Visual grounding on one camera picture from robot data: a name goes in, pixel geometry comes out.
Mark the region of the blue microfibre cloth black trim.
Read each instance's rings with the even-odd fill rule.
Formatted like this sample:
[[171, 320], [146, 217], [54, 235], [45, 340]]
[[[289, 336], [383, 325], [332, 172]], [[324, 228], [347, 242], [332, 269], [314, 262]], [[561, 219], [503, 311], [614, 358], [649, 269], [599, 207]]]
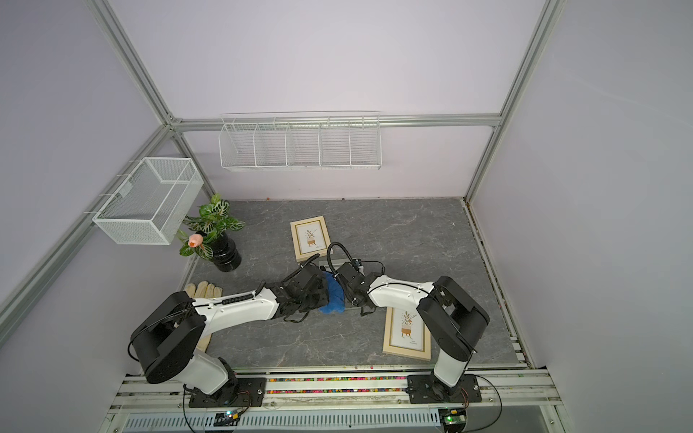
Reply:
[[344, 290], [331, 272], [324, 271], [328, 283], [328, 303], [319, 308], [323, 314], [340, 314], [345, 311]]

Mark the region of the beige picture frame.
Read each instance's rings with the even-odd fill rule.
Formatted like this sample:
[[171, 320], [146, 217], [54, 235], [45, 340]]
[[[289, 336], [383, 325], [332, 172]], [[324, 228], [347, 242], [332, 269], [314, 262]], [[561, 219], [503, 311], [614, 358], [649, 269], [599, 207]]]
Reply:
[[290, 223], [296, 260], [301, 263], [317, 254], [327, 255], [331, 244], [324, 216], [316, 216]]

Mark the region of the green-grey picture frame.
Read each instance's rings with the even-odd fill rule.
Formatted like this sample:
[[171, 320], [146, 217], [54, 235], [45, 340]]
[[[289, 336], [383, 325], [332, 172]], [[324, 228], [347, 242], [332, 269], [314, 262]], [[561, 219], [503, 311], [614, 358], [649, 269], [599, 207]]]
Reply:
[[[326, 257], [324, 257], [324, 258], [322, 258], [322, 259], [319, 259], [319, 267], [321, 267], [321, 270], [327, 271], [327, 272], [331, 272], [331, 273], [333, 274], [333, 272], [332, 272], [332, 270], [330, 269], [330, 267], [328, 267], [328, 262], [327, 262], [327, 258], [326, 258]], [[346, 294], [344, 294], [344, 297], [345, 297], [345, 311], [346, 311], [346, 310], [349, 310], [349, 309], [354, 309], [355, 306], [351, 303], [350, 299], [348, 299], [348, 297], [346, 296]]]

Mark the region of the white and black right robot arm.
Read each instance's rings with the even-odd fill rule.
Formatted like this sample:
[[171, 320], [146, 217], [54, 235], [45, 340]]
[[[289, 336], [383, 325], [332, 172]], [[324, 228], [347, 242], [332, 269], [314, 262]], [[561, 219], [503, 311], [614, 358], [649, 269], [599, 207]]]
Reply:
[[463, 395], [460, 380], [490, 324], [485, 309], [448, 276], [414, 283], [385, 274], [365, 275], [352, 263], [331, 268], [345, 299], [361, 309], [393, 308], [413, 312], [440, 348], [430, 376], [410, 378], [412, 401], [451, 401]]

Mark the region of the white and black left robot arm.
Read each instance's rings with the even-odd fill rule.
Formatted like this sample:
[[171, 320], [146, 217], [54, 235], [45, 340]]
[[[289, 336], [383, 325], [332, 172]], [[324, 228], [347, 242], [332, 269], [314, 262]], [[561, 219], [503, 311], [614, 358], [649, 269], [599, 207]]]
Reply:
[[245, 323], [307, 314], [328, 304], [328, 279], [319, 267], [299, 267], [277, 283], [211, 299], [187, 292], [171, 294], [135, 329], [128, 354], [137, 360], [150, 384], [176, 381], [203, 395], [235, 393], [235, 374], [228, 363], [199, 349], [200, 340]]

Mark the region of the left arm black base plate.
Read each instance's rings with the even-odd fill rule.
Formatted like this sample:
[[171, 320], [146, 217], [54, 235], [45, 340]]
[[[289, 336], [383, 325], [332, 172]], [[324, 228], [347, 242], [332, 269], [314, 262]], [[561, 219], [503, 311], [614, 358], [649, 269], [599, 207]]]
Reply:
[[213, 394], [205, 394], [195, 388], [189, 391], [191, 408], [260, 407], [265, 398], [265, 378], [241, 377], [231, 379]]

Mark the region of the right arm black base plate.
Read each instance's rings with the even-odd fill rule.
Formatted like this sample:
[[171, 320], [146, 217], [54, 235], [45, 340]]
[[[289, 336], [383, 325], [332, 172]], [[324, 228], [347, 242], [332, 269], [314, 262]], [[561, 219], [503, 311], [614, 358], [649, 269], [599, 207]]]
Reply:
[[430, 375], [408, 375], [406, 393], [411, 404], [478, 403], [482, 401], [478, 380], [474, 375], [462, 375], [453, 386], [447, 386]]

